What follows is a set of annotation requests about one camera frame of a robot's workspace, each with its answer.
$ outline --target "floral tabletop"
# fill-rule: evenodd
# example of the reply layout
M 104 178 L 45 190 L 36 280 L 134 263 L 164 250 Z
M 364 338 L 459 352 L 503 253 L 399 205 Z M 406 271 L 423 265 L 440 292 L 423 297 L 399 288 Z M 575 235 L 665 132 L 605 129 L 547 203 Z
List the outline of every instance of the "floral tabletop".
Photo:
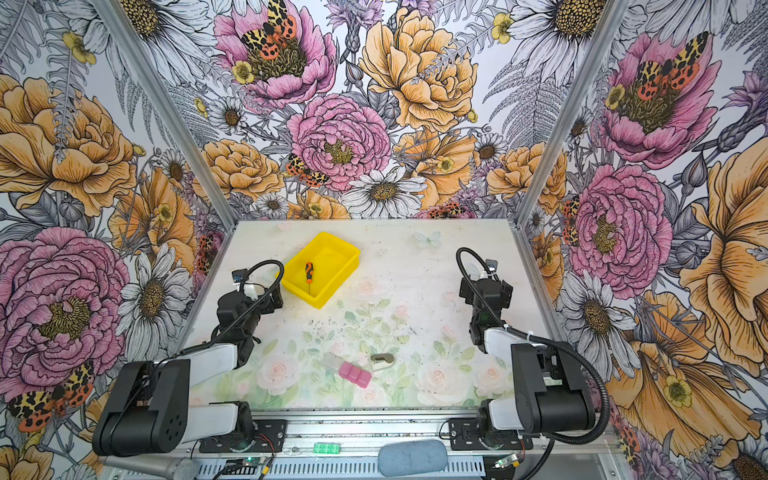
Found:
M 267 258 L 283 262 L 321 231 L 362 251 L 357 271 L 316 310 L 283 289 L 285 306 L 262 317 L 248 363 L 195 387 L 193 404 L 248 401 L 252 409 L 476 406 L 512 394 L 507 362 L 472 345 L 472 308 L 458 296 L 455 251 L 471 247 L 499 262 L 515 291 L 505 318 L 546 334 L 518 249 L 505 220 L 243 222 L 237 228 L 187 337 L 210 337 L 218 298 L 233 289 L 231 271 Z M 465 260 L 468 270 L 474 260 Z M 268 281 L 264 269 L 252 282 Z M 325 353 L 369 371 L 373 353 L 395 362 L 366 389 L 326 370 Z

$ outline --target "yellow tray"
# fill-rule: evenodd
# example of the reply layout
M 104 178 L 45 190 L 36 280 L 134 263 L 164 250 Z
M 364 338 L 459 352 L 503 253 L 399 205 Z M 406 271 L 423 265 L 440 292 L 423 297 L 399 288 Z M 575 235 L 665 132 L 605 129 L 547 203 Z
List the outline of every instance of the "yellow tray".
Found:
M 307 262 L 312 262 L 314 266 L 311 284 L 306 282 Z M 359 248 L 330 233 L 321 232 L 286 263 L 282 284 L 293 295 L 319 309 L 330 300 L 358 265 Z

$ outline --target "pink block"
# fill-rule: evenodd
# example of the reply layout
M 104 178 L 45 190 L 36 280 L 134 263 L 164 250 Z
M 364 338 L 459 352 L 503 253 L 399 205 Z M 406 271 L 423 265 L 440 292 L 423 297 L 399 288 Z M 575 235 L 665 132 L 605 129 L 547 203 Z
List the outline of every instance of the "pink block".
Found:
M 357 385 L 363 387 L 364 389 L 368 388 L 368 384 L 371 381 L 371 372 L 366 372 L 365 370 L 362 370 L 360 372 L 360 375 L 357 377 Z
M 344 362 L 343 365 L 339 368 L 339 376 L 343 379 L 349 379 L 349 372 L 356 368 L 352 365 L 352 363 Z
M 357 368 L 356 366 L 353 366 L 352 369 L 349 371 L 349 374 L 346 376 L 346 379 L 352 383 L 357 383 L 357 377 L 360 376 L 361 372 L 362 372 L 361 369 Z

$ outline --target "green terminal block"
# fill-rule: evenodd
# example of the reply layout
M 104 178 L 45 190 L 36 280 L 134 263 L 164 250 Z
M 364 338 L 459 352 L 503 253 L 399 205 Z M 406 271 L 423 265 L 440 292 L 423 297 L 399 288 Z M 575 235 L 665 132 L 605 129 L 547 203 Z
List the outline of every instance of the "green terminal block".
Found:
M 321 455 L 338 455 L 340 445 L 338 443 L 316 443 L 313 453 Z

